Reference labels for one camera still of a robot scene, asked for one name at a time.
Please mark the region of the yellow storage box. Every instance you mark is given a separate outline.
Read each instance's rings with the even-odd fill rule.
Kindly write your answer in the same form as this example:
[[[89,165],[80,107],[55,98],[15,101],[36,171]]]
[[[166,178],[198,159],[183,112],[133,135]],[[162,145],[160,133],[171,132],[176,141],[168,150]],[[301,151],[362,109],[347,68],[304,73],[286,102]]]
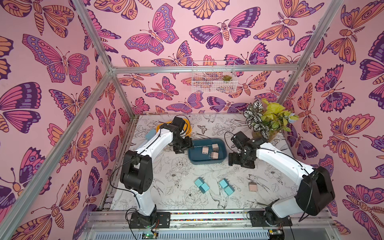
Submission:
[[[187,118],[176,116],[173,120],[162,123],[156,127],[157,133],[168,131],[173,134],[173,139],[188,137],[192,131],[191,123]]]

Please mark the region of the teal storage box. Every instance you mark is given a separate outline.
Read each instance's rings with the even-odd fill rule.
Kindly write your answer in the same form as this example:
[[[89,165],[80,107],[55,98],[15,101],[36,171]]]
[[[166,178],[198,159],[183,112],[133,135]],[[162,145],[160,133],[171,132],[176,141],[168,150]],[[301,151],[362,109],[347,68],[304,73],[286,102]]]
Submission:
[[[219,145],[219,158],[217,160],[211,159],[212,144]],[[188,157],[192,164],[194,165],[208,165],[208,164],[219,164],[222,163],[228,156],[226,144],[223,140],[218,138],[213,139],[203,139],[203,140],[193,140],[193,149],[188,150]],[[202,147],[209,147],[209,154],[202,154]]]

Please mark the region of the pink plug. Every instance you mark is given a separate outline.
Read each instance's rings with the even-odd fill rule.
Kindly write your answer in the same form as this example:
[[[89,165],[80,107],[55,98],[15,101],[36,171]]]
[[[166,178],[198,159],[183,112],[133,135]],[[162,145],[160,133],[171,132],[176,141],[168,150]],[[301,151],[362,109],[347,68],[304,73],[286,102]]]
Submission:
[[[218,152],[211,152],[211,159],[212,160],[217,160],[218,158],[219,158]]]
[[[219,151],[219,145],[218,144],[212,144],[212,150],[214,151],[214,152],[218,152]]]
[[[203,146],[202,147],[202,154],[204,154],[204,155],[208,155],[209,154],[209,147],[207,147],[207,146]]]
[[[258,191],[257,183],[249,183],[249,191],[250,192],[257,192]]]

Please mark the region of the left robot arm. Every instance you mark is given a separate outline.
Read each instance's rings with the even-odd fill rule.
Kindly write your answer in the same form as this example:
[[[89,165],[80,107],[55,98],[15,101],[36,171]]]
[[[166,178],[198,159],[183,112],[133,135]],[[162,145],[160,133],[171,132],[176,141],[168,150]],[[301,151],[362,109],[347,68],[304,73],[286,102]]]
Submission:
[[[132,192],[138,202],[138,213],[149,217],[156,212],[149,188],[153,182],[153,160],[169,146],[175,154],[183,154],[193,148],[187,136],[191,123],[186,116],[176,116],[170,123],[163,123],[153,130],[152,137],[134,151],[127,151],[120,167],[120,182],[124,190]]]

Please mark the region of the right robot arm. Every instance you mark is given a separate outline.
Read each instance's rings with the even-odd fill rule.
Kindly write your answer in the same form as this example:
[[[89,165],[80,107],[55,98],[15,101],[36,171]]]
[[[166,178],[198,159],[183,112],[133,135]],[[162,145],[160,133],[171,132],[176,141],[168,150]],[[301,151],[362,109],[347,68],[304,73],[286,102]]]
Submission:
[[[250,139],[243,132],[231,137],[238,148],[229,153],[229,165],[254,169],[255,160],[261,160],[276,168],[299,187],[292,196],[275,201],[266,207],[266,215],[285,218],[294,214],[316,216],[335,199],[330,173],[323,167],[312,167],[281,152],[265,138]]]

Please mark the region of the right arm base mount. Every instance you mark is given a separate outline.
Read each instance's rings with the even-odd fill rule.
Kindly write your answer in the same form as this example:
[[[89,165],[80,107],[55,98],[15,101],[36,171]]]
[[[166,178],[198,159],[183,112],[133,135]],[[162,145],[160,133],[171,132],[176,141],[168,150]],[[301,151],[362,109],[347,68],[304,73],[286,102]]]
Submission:
[[[248,219],[253,227],[291,227],[292,221],[288,218],[278,218],[274,213],[267,211],[249,211]]]

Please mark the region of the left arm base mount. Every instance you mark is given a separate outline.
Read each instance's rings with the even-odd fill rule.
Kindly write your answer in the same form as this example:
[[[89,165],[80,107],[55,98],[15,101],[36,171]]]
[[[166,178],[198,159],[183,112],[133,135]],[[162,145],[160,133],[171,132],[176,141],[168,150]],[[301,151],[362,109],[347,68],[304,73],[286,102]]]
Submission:
[[[156,212],[151,216],[133,213],[130,220],[132,229],[168,229],[171,222],[170,212]]]

